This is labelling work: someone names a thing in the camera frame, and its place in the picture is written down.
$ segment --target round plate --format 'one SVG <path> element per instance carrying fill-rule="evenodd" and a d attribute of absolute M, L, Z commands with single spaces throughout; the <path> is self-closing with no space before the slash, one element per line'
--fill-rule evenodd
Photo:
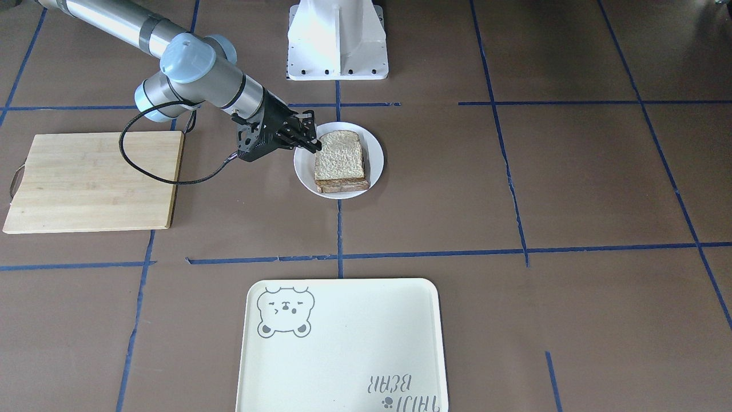
<path fill-rule="evenodd" d="M 347 122 L 331 122 L 319 125 L 315 129 L 315 134 L 319 139 L 325 133 L 330 133 L 335 130 L 350 130 L 359 134 L 364 154 L 364 172 L 368 176 L 368 181 L 371 184 L 369 188 L 372 188 L 381 177 L 381 172 L 384 170 L 384 151 L 381 149 L 381 145 L 378 143 L 378 140 L 376 140 L 376 137 L 374 137 L 370 131 L 359 125 Z M 366 192 L 346 191 L 340 193 L 318 193 L 318 187 L 315 185 L 315 155 L 308 152 L 307 149 L 297 147 L 295 149 L 294 163 L 295 173 L 297 174 L 297 178 L 300 179 L 302 185 L 320 197 L 326 197 L 328 199 L 350 199 L 351 197 L 356 197 Z"/>

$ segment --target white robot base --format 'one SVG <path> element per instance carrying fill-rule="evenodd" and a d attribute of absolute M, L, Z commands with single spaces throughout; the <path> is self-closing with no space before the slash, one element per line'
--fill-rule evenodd
<path fill-rule="evenodd" d="M 384 11 L 370 0 L 302 0 L 290 9 L 287 75 L 381 80 L 389 73 Z"/>

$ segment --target bread slice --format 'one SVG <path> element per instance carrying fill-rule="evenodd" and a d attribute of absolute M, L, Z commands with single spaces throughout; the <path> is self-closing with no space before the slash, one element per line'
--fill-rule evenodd
<path fill-rule="evenodd" d="M 370 187 L 358 133 L 335 130 L 320 140 L 323 148 L 315 154 L 315 185 L 319 193 L 364 191 Z"/>

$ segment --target bear face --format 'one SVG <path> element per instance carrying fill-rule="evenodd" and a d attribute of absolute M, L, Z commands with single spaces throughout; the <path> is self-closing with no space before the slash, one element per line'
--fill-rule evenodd
<path fill-rule="evenodd" d="M 307 288 L 297 291 L 293 287 L 281 287 L 274 292 L 266 290 L 257 299 L 261 322 L 257 327 L 259 336 L 269 338 L 275 332 L 292 332 L 297 337 L 310 333 L 310 310 L 315 298 Z"/>

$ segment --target white plate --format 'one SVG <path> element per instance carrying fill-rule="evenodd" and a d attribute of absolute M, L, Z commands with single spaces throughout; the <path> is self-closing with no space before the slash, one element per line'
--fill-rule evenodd
<path fill-rule="evenodd" d="M 381 149 L 381 145 L 376 140 L 370 131 L 362 128 L 359 125 L 347 122 L 331 122 L 324 125 L 319 125 L 315 128 L 315 134 L 318 139 L 321 138 L 325 133 L 330 133 L 335 130 L 350 130 L 359 134 L 361 140 L 361 147 L 364 153 L 364 170 L 368 176 L 370 184 L 369 188 L 372 188 L 378 179 L 381 177 L 381 172 L 384 170 L 384 151 Z M 356 197 L 366 191 L 347 191 L 341 193 L 318 193 L 318 187 L 315 185 L 315 155 L 308 152 L 302 147 L 295 149 L 295 173 L 300 182 L 309 191 L 317 194 L 318 196 L 326 197 L 328 199 L 350 199 Z"/>
<path fill-rule="evenodd" d="M 268 280 L 247 294 L 236 412 L 448 412 L 427 279 Z"/>

